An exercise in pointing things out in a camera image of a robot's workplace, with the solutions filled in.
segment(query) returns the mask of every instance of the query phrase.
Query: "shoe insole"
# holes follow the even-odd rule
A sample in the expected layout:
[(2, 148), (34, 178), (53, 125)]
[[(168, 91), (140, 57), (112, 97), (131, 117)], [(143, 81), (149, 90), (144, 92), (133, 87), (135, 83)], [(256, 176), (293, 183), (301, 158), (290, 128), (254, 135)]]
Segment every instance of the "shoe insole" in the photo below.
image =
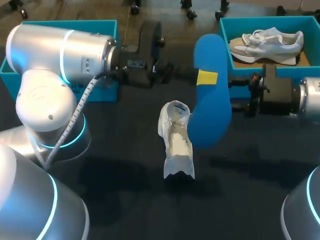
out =
[(169, 136), (169, 151), (171, 156), (189, 156), (190, 149), (187, 143), (187, 131), (184, 127), (179, 125), (173, 126), (173, 131)]

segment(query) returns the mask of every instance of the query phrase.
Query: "white sneaker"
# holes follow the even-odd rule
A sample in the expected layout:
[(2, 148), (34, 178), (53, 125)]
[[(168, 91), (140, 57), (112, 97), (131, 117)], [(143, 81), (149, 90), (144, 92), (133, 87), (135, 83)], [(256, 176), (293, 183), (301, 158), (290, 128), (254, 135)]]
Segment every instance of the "white sneaker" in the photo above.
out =
[(275, 27), (243, 34), (229, 43), (231, 54), (246, 63), (270, 59), (284, 65), (296, 65), (297, 56), (304, 46), (304, 34), (282, 33)]
[(188, 106), (179, 101), (168, 102), (161, 109), (158, 134), (165, 144), (163, 178), (182, 171), (195, 179), (193, 149), (187, 133), (190, 115)]

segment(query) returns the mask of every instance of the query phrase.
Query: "teal box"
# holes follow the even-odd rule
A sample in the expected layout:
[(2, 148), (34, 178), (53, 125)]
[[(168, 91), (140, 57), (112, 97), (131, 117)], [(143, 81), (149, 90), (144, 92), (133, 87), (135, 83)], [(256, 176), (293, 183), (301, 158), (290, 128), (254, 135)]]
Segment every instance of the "teal box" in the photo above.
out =
[[(73, 20), (73, 21), (24, 21), (22, 24), (41, 25), (63, 29), (72, 29), (89, 33), (100, 33), (115, 38), (118, 47), (120, 36), (118, 23), (116, 20)], [(4, 58), (0, 68), (0, 77), (7, 87), (10, 95), (16, 100), (21, 85), (21, 75), (15, 73), (10, 68), (7, 59)], [(70, 84), (69, 87), (75, 94), (77, 101), (80, 100), (85, 87), (80, 84)], [(116, 102), (118, 95), (118, 83), (114, 82), (109, 88), (95, 87), (88, 97), (89, 102)]]
[[(310, 66), (278, 66), (279, 77), (293, 78), (299, 83), (304, 77), (320, 77), (320, 25), (313, 16), (263, 16), (222, 18), (218, 35), (224, 40), (228, 50), (228, 74), (234, 77), (250, 77), (253, 73), (262, 73), (262, 68), (236, 68), (228, 42), (242, 34), (252, 34), (255, 30), (266, 30), (276, 27), (280, 32), (295, 34), (302, 31), (304, 35), (303, 51)], [(247, 98), (250, 93), (245, 87), (232, 87), (230, 94)]]

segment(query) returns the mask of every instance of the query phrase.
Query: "black table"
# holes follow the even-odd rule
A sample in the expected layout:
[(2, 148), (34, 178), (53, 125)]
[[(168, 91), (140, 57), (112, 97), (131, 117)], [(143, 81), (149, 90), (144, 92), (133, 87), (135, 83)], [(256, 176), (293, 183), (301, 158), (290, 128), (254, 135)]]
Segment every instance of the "black table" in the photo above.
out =
[[(0, 96), (2, 131), (20, 121), (2, 82)], [(194, 86), (173, 80), (150, 90), (125, 86), (118, 103), (86, 106), (92, 142), (74, 190), (89, 210), (90, 240), (284, 239), (281, 206), (318, 164), (320, 127), (234, 114), (218, 145), (194, 150), (195, 181), (164, 180), (160, 110), (172, 100), (192, 110), (195, 97)], [(71, 186), (71, 175), (58, 178)]]

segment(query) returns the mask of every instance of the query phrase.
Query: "yellow label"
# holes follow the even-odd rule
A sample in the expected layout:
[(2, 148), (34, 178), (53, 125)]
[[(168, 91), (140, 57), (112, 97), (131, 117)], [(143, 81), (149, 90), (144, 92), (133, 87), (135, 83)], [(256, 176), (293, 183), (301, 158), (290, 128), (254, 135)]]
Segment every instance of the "yellow label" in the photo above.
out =
[(202, 71), (198, 72), (198, 79), (196, 85), (216, 85), (218, 80), (217, 72)]

